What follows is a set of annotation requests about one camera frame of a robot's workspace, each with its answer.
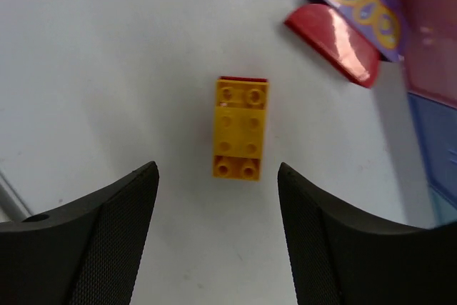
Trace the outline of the red curved lego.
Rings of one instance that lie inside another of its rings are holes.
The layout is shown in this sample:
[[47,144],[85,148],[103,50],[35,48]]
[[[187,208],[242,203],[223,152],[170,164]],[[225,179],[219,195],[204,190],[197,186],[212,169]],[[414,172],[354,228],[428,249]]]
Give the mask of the red curved lego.
[[258,82],[258,83],[267,83],[268,82],[268,79],[240,77],[240,76],[220,76],[219,80],[242,81],[242,82]]

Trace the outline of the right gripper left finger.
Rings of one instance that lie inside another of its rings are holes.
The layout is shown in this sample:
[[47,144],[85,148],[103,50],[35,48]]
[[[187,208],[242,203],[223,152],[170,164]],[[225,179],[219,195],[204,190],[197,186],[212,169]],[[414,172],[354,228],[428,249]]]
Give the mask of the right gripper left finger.
[[150,161],[80,199],[1,223],[1,303],[129,304],[158,185]]

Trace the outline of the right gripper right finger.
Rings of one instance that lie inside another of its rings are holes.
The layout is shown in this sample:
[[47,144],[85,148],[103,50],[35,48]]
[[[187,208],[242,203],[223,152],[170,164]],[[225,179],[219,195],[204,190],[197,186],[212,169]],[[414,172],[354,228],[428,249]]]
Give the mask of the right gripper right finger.
[[454,304],[456,224],[432,229],[375,216],[288,164],[278,195],[299,304]]

